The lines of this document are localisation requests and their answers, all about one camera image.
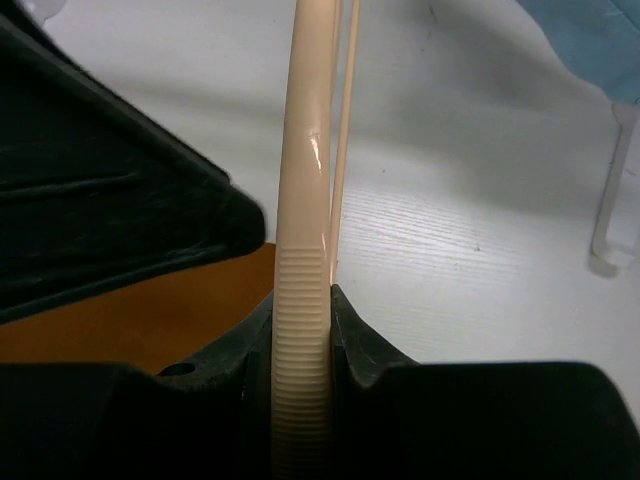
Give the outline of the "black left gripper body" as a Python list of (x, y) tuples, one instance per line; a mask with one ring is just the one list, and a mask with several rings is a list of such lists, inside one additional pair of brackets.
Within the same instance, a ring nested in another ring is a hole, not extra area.
[(1, 13), (1, 320), (244, 256), (259, 204), (229, 175)]

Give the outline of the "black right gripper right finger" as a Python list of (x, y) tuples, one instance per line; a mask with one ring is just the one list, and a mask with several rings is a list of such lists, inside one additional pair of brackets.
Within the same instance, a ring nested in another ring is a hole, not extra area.
[(639, 433), (582, 362), (418, 363), (331, 290), (336, 479), (635, 479)]

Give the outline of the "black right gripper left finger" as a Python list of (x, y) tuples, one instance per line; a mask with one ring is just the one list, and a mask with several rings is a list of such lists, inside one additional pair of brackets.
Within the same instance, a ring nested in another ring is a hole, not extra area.
[(122, 363), (5, 364), (5, 479), (266, 479), (270, 299), (157, 375)]

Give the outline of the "brown trousers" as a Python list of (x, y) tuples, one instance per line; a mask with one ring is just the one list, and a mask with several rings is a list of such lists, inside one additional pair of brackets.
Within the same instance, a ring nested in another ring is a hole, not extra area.
[(164, 275), (1, 328), (4, 363), (124, 362), (151, 373), (239, 324), (271, 292), (275, 247)]

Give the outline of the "beige wooden hanger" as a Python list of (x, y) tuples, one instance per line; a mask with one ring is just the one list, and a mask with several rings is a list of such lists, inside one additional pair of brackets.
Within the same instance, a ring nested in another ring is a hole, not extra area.
[(343, 4), (296, 4), (279, 180), (271, 347), (275, 479), (326, 479), (332, 456), (330, 287), (337, 269), (361, 4), (351, 4), (338, 144), (331, 109)]

